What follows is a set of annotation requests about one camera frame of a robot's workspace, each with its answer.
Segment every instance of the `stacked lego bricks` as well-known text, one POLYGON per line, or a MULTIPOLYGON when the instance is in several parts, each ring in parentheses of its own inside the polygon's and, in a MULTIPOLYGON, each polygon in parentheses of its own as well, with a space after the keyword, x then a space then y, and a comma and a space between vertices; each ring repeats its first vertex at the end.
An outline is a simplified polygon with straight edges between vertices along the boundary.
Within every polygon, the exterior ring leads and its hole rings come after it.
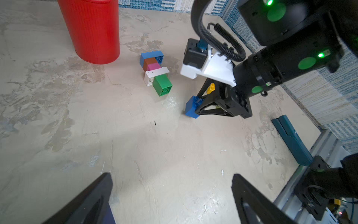
POLYGON ((161 51, 152 51, 141 53, 139 61, 145 71, 145 84, 147 86, 153 85, 159 96, 168 94, 173 86, 168 79, 168 68, 160 66, 163 61, 163 57, 164 55, 161 51))

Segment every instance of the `lego brick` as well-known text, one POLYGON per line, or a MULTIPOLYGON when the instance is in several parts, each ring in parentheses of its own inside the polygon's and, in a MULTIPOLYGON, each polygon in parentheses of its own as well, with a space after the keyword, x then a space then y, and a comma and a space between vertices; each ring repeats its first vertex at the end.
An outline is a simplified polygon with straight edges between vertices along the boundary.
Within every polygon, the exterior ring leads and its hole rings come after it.
POLYGON ((198 106, 203 103, 204 99, 192 96, 185 105, 185 115, 197 119, 200 115, 195 113, 198 106))
POLYGON ((212 91, 215 90, 215 84, 214 83, 211 83, 209 88, 206 90, 206 93, 207 94, 210 94, 212 91))
POLYGON ((146 59, 144 59, 143 70, 148 71, 148 65, 153 64, 153 63, 157 63, 155 58, 146 58, 146 59))
POLYGON ((161 65, 161 63, 163 61, 163 57, 164 57, 164 54, 161 51, 152 51, 152 52, 147 52, 147 53, 141 53, 139 63, 143 67, 144 59, 155 58, 156 61, 158 62, 158 64, 161 65))
POLYGON ((171 90, 172 83, 169 81, 166 74, 158 75, 154 77, 153 87, 159 96, 168 94, 171 90))
POLYGON ((147 71, 152 71, 152 70, 156 70, 159 68, 160 68, 160 65, 158 64, 158 62, 155 62, 154 64, 148 65, 147 71))
POLYGON ((153 85, 154 77, 158 75, 168 74, 169 70, 167 67, 159 68, 152 71, 146 71, 144 74, 144 82, 147 86, 153 85))

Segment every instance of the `yellow component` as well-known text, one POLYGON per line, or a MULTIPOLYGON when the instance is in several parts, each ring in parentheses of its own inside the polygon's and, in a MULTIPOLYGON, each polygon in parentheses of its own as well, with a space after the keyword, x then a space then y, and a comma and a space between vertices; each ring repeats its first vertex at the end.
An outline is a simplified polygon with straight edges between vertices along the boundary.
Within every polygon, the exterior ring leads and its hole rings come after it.
POLYGON ((207 94, 210 94, 212 91, 215 90, 215 84, 214 83, 211 83, 209 88, 206 90, 206 93, 207 94))
POLYGON ((334 199, 334 204, 335 205, 341 205, 341 201, 337 198, 334 199))

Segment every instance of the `blue patterned wall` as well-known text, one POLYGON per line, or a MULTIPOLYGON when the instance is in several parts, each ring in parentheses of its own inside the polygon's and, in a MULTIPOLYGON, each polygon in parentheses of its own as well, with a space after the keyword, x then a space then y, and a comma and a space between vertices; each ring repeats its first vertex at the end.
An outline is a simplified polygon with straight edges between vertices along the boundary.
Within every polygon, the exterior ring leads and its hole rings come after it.
MULTIPOLYGON (((205 11, 209 15, 221 15, 229 0, 213 0, 205 11)), ((194 0, 119 0, 119 7, 190 13, 194 0)))
MULTIPOLYGON (((242 42, 254 53, 263 48, 251 33, 230 0, 221 17, 242 42)), ((340 68, 329 73, 326 68, 286 82, 282 87, 297 102, 318 128, 330 129, 345 148, 358 152, 358 59, 342 43, 345 51, 340 68)))

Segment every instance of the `pink lego brick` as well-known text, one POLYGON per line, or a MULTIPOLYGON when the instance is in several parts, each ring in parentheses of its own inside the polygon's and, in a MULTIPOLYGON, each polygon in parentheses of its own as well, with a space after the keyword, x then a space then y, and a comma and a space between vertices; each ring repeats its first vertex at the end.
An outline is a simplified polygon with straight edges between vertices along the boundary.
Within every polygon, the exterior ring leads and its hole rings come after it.
POLYGON ((160 68, 160 65, 157 62, 157 63, 148 65, 147 71, 152 71, 152 70, 159 69, 159 68, 160 68))

